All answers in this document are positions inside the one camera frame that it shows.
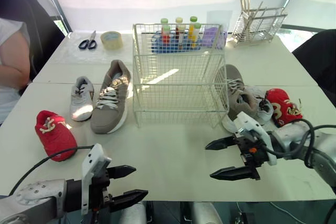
white table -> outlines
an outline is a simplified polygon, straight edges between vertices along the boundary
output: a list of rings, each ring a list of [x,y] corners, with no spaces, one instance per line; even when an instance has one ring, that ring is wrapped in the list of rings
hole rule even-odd
[[[95,50],[80,50],[78,44],[88,34],[69,34],[51,56],[38,76],[38,83],[75,83],[79,76],[87,76],[100,84],[114,59],[121,59],[132,69],[133,44],[130,34],[122,35],[123,48],[107,51],[96,37]],[[279,37],[271,43],[234,48],[229,42],[225,49],[226,63],[235,65],[246,85],[261,86],[317,86],[304,67],[282,44]]]
[[[272,87],[260,87],[268,90]],[[293,101],[300,98],[303,114],[313,125],[336,124],[336,109],[319,87],[282,87]],[[66,118],[78,145],[100,143],[112,158],[112,165],[132,165],[137,171],[113,180],[110,191],[119,195],[127,190],[149,190],[146,200],[174,201],[270,201],[332,199],[329,186],[303,161],[280,159],[277,166],[258,168],[261,180],[220,181],[209,174],[223,167],[242,166],[236,146],[221,151],[205,151],[212,140],[228,135],[221,127],[207,125],[145,125],[138,128],[129,113],[125,125],[108,135],[95,135],[90,122],[74,122],[69,115],[71,84],[32,83],[0,128],[0,195],[34,164],[46,156],[35,133],[36,115],[54,111]],[[132,99],[128,99],[131,110]],[[87,151],[71,159],[48,161],[23,182],[65,178],[80,179],[80,166]]]

sneaker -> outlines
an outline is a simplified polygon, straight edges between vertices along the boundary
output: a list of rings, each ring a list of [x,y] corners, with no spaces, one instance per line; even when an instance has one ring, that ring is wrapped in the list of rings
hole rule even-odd
[[[42,110],[38,113],[35,131],[48,156],[65,149],[77,147],[74,136],[65,124],[65,119],[54,112]],[[57,162],[64,161],[75,152],[64,152],[53,157],[52,160]]]
[[[256,100],[257,100],[257,114],[254,119],[257,120],[260,123],[260,125],[264,125],[272,118],[274,112],[273,106],[265,98],[256,97]]]
[[[97,105],[92,112],[93,132],[112,133],[122,126],[127,117],[125,102],[130,79],[130,72],[121,60],[111,62],[100,89]]]
[[[266,92],[258,89],[256,86],[245,86],[257,101],[257,114],[255,120],[257,120],[261,125],[266,124],[271,120],[273,115],[272,104],[265,99]]]
[[[85,121],[92,115],[93,85],[85,77],[78,77],[71,89],[70,114],[74,121]]]
[[[300,109],[289,100],[287,93],[282,89],[270,89],[266,92],[274,109],[273,120],[277,126],[284,126],[294,119],[302,118]]]
[[[238,69],[233,65],[226,65],[219,69],[219,74],[223,75],[226,67],[229,113],[224,117],[222,123],[226,130],[231,133],[237,132],[237,127],[233,122],[239,112],[243,111],[254,118],[257,114],[257,102],[253,95],[245,89],[243,79]]]

scissors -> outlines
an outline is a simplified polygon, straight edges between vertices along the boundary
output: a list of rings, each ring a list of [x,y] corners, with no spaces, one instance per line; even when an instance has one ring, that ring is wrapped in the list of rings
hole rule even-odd
[[[89,39],[83,40],[79,45],[79,49],[86,49],[89,50],[95,49],[97,47],[97,42],[95,41],[96,31],[93,31]]]

wire shelf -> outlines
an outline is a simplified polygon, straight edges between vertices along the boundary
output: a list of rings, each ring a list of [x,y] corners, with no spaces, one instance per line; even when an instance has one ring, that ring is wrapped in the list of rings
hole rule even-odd
[[[215,127],[228,112],[225,68],[219,71],[225,64],[224,52],[216,48],[219,25],[211,47],[200,41],[196,50],[161,54],[152,51],[152,35],[161,24],[136,26],[133,110],[138,125],[208,123]],[[203,37],[207,27],[214,27],[202,26]]]
[[[251,9],[249,13],[242,11],[232,37],[238,44],[271,42],[287,14],[283,7]]]

tape roll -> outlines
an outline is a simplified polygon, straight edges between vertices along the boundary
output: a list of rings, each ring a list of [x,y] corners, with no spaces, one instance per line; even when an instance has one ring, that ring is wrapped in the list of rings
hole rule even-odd
[[[107,31],[100,36],[105,49],[112,50],[122,47],[121,34],[117,31]]]

